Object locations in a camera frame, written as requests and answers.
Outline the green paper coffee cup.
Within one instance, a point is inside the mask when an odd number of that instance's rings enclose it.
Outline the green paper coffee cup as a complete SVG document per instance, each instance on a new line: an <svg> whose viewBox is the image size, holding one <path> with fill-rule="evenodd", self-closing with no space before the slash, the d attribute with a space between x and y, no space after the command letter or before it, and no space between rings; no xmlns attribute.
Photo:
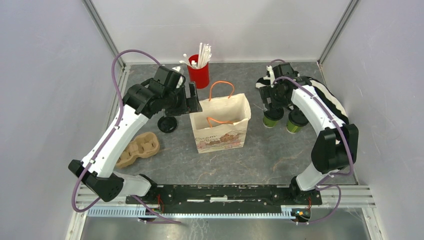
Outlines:
<svg viewBox="0 0 424 240"><path fill-rule="evenodd" d="M288 115L286 130L291 134L296 134L308 123L309 121L304 113L300 109L294 108Z"/></svg>

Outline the brown paper takeout bag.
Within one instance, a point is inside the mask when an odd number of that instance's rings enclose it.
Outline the brown paper takeout bag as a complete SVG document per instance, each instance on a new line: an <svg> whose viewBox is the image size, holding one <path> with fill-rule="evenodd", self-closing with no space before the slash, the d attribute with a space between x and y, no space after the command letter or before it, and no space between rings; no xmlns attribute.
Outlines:
<svg viewBox="0 0 424 240"><path fill-rule="evenodd" d="M217 84L228 84L228 96L213 97ZM201 100L201 112L189 115L196 149L199 154L242 148L245 143L251 107L244 93L234 94L235 86L217 81L209 89L208 99Z"/></svg>

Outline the black plastic cup lid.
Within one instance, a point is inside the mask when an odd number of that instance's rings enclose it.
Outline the black plastic cup lid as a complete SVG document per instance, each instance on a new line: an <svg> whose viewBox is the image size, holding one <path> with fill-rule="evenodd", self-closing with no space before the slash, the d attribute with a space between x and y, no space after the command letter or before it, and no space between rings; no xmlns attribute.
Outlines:
<svg viewBox="0 0 424 240"><path fill-rule="evenodd" d="M304 127L308 123L309 123L308 119L303 114L303 112L298 108L291 110L290 113L288 114L287 124L289 126L293 125L293 126L297 126L297 127Z"/></svg>

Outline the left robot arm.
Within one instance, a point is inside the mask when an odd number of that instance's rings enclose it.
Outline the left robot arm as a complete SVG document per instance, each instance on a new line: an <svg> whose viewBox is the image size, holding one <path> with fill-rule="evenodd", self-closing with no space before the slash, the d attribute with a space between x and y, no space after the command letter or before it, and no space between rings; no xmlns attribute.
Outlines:
<svg viewBox="0 0 424 240"><path fill-rule="evenodd" d="M196 84L186 83L181 67L158 67L154 77L131 86L123 97L111 125L92 150L81 160L73 159L68 169L104 202L117 196L136 195L153 203L157 190L141 175L114 172L119 157L136 133L155 114L171 118L202 111Z"/></svg>

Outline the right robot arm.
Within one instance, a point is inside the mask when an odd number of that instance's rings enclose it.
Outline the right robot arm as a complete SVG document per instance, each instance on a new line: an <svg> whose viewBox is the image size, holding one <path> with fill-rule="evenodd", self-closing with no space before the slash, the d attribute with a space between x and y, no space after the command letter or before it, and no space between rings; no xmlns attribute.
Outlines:
<svg viewBox="0 0 424 240"><path fill-rule="evenodd" d="M255 87L259 90L264 111L262 122L273 128L288 110L286 130L297 133L311 125L317 136L310 157L311 163L290 183L289 199L302 204L309 191L318 190L329 178L353 174L356 162L359 129L350 123L340 101L318 80L300 75L290 63L268 64L266 75Z"/></svg>

